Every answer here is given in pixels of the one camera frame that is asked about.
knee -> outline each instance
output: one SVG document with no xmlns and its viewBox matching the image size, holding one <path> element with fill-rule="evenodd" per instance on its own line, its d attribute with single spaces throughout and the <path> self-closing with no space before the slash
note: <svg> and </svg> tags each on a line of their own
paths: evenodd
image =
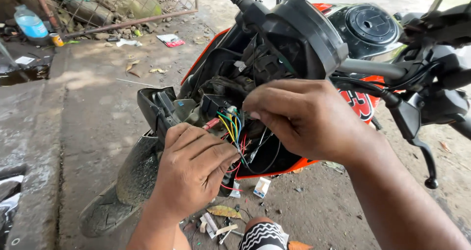
<svg viewBox="0 0 471 250">
<path fill-rule="evenodd" d="M 255 218 L 250 219 L 250 221 L 247 223 L 247 225 L 245 226 L 245 232 L 247 232 L 250 228 L 252 228 L 256 224 L 261 223 L 261 222 L 273 223 L 273 221 L 267 217 L 255 217 Z"/>
</svg>

left hand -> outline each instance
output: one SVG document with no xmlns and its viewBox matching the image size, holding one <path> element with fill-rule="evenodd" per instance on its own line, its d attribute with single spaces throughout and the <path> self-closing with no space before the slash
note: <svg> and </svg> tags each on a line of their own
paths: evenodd
<svg viewBox="0 0 471 250">
<path fill-rule="evenodd" d="M 180 221 L 216 197 L 224 174 L 238 159 L 233 145 L 202 128 L 171 127 L 148 207 Z"/>
</svg>

fuel tank cap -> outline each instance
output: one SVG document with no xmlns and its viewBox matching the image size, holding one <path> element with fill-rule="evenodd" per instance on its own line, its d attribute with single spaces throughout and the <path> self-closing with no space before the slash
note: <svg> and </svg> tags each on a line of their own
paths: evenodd
<svg viewBox="0 0 471 250">
<path fill-rule="evenodd" d="M 346 18 L 349 29 L 368 43 L 389 43 L 397 36 L 397 24 L 388 13 L 377 6 L 368 4 L 353 6 Z"/>
</svg>

tire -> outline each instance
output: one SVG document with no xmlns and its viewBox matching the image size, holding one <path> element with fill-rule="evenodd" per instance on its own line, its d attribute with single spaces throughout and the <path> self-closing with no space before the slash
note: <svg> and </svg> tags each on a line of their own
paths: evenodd
<svg viewBox="0 0 471 250">
<path fill-rule="evenodd" d="M 116 194 L 116 181 L 114 181 L 80 213 L 80 231 L 84 236 L 91 238 L 107 235 L 137 209 L 139 207 L 119 201 Z"/>
</svg>

hand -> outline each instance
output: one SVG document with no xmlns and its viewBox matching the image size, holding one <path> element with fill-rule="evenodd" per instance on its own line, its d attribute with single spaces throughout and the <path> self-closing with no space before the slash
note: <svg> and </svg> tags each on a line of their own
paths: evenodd
<svg viewBox="0 0 471 250">
<path fill-rule="evenodd" d="M 171 127 L 148 207 L 178 222 L 216 197 L 222 177 L 239 158 L 233 145 L 202 128 Z"/>
<path fill-rule="evenodd" d="M 290 152 L 347 165 L 382 135 L 362 122 L 326 80 L 276 80 L 257 87 L 243 109 L 259 118 Z"/>
</svg>

